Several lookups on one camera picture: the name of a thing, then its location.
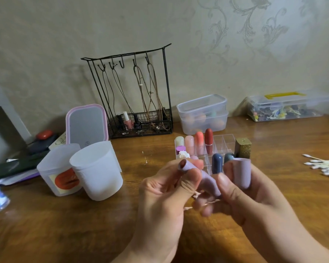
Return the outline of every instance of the person's left hand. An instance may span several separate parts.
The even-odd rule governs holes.
[[[201,181],[202,160],[190,160],[198,169],[178,170],[182,159],[170,161],[139,187],[135,233],[127,249],[142,262],[171,262],[183,227],[184,205]]]

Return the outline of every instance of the dark green notebook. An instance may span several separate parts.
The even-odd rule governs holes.
[[[22,159],[17,159],[15,161],[1,163],[0,179],[35,169],[48,153],[49,150]]]

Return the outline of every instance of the pile of cotton swabs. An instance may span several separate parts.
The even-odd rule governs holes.
[[[310,165],[312,169],[321,169],[323,175],[329,176],[329,161],[325,161],[324,159],[318,159],[307,154],[303,154],[303,156],[307,158],[312,158],[310,162],[305,162],[305,165]]]

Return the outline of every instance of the clear storage box with yellow handle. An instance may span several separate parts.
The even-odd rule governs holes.
[[[329,93],[302,90],[247,98],[248,115],[255,122],[298,119],[329,114]]]

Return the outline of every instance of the person's right hand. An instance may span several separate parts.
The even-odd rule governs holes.
[[[212,213],[230,215],[267,262],[329,262],[329,250],[303,227],[278,187],[263,172],[251,166],[251,186],[240,190],[233,184],[233,164],[224,164],[224,173],[215,175],[222,201],[207,193],[193,203],[204,217]]]

